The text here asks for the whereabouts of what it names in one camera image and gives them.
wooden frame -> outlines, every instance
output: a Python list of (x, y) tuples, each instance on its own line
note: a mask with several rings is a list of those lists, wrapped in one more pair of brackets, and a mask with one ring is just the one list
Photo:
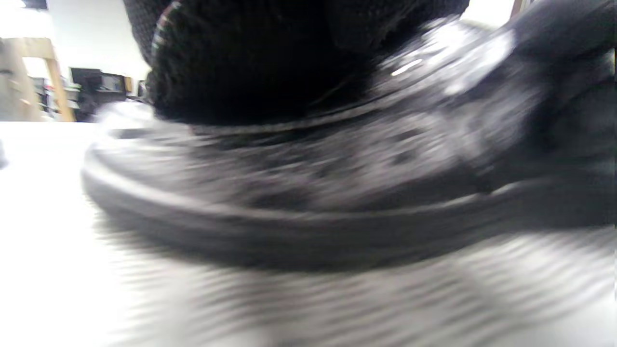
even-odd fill
[(41, 117), (38, 97), (34, 85), (28, 76), (23, 58), (40, 58), (45, 60), (52, 86), (54, 98), (60, 111), (60, 118), (64, 122), (74, 122), (73, 110), (68, 106), (67, 94), (62, 83), (60, 67), (54, 52), (51, 40), (48, 38), (10, 38), (3, 40), (6, 49), (9, 67), (12, 71), (10, 83), (20, 95), (20, 110), (23, 120), (40, 121)]

white wall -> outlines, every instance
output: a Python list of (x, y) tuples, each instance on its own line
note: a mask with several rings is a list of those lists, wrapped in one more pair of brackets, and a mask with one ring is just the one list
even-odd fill
[(23, 9), (0, 4), (0, 37), (53, 38), (51, 17), (47, 11)]
[(149, 71), (122, 0), (48, 0), (62, 75), (69, 67), (101, 69), (143, 80)]
[(498, 28), (510, 20), (514, 0), (471, 0), (462, 19)]

shoe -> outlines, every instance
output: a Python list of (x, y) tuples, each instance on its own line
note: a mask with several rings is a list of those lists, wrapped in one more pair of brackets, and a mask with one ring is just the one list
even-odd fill
[[(301, 119), (190, 124), (114, 104), (85, 190), (147, 235), (277, 269), (366, 269), (613, 224), (612, 3), (544, 0), (495, 32), (431, 22)], [(591, 32), (583, 46), (558, 35)]]

rubber sole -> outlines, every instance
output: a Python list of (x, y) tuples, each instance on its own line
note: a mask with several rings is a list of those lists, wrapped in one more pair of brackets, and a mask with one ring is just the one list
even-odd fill
[(284, 270), (397, 265), (504, 233), (615, 222), (613, 181), (592, 175), (545, 177), (446, 203), (359, 213), (238, 209), (123, 180), (93, 156), (86, 161), (85, 191), (123, 227), (212, 261)]

black knit fabric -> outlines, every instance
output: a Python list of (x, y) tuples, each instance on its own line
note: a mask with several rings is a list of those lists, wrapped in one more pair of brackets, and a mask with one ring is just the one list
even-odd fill
[(151, 102), (169, 118), (199, 109), (194, 119), (217, 115), (222, 123), (259, 123), (295, 112), (401, 33), (460, 14), (468, 2), (125, 0), (152, 66)]

